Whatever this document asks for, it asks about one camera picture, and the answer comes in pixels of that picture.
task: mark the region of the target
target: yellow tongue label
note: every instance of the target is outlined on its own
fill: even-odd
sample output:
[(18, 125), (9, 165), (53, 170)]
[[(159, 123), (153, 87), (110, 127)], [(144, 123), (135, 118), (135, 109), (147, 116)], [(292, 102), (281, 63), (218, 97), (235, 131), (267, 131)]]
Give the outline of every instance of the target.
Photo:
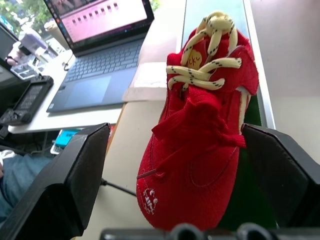
[(186, 66), (188, 68), (198, 70), (200, 68), (201, 62), (202, 62), (202, 56), (200, 52), (192, 49)]

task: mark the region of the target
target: jeans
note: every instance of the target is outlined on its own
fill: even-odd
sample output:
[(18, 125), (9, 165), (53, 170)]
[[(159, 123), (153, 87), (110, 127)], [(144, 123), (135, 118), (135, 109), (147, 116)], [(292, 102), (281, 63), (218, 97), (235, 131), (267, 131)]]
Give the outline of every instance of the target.
[(48, 157), (15, 155), (3, 160), (0, 179), (0, 228), (32, 184), (38, 173), (51, 161)]

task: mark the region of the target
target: laptop screen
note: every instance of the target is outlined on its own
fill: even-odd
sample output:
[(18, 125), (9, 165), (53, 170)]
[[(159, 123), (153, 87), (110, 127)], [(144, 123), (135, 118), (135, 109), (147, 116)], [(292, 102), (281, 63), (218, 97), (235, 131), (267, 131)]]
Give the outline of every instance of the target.
[(46, 0), (71, 49), (146, 24), (149, 0)]

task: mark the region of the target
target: black cable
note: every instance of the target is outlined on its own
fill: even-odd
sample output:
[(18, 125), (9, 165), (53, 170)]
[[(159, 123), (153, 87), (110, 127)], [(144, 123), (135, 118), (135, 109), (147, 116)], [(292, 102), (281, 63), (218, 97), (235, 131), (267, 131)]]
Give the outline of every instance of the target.
[(111, 183), (111, 182), (108, 182), (107, 180), (104, 180), (103, 178), (101, 178), (100, 186), (107, 186), (107, 185), (108, 185), (108, 186), (111, 186), (111, 187), (113, 187), (113, 188), (115, 188), (115, 189), (121, 190), (121, 191), (123, 191), (123, 192), (125, 192), (125, 193), (127, 193), (127, 194), (130, 194), (130, 195), (132, 195), (132, 196), (137, 197), (137, 195), (136, 195), (135, 192), (130, 191), (130, 190), (128, 190), (128, 189), (125, 189), (125, 188), (123, 188), (122, 186), (115, 185), (115, 184), (113, 184), (113, 183)]
[(66, 69), (66, 67), (68, 67), (69, 66), (69, 62), (70, 62), (70, 60), (71, 60), (71, 58), (74, 56), (74, 54), (72, 53), (72, 55), (71, 55), (71, 57), (69, 58), (69, 60), (66, 62), (66, 64), (64, 65), (64, 67), (63, 67), (63, 70), (64, 71), (68, 71), (69, 69)]
[(38, 141), (36, 140), (35, 133), (32, 133), (32, 138), (33, 138), (33, 143), (34, 143), (34, 145), (36, 147), (36, 150), (37, 151), (42, 150), (41, 144), (39, 144)]

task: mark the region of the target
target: laptop hinge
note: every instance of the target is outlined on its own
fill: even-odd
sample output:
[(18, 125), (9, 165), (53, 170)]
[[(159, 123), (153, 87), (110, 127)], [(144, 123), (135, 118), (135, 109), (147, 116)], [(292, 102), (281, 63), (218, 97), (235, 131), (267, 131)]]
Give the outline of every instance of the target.
[(135, 41), (135, 40), (144, 39), (146, 37), (146, 35), (147, 35), (147, 33), (144, 32), (144, 33), (141, 33), (139, 35), (127, 37), (125, 39), (117, 40), (115, 42), (104, 44), (102, 46), (97, 46), (97, 47), (94, 47), (94, 48), (91, 48), (91, 49), (88, 49), (88, 50), (85, 50), (85, 51), (77, 52), (74, 55), (76, 57), (81, 57), (81, 56), (84, 56), (84, 55), (87, 55), (87, 54), (92, 54), (94, 52), (97, 52), (97, 51), (100, 51), (100, 50), (103, 50), (103, 49), (108, 49), (108, 48), (115, 47), (115, 46), (118, 46), (118, 45), (121, 45), (121, 44), (126, 44), (128, 42), (132, 42), (132, 41)]

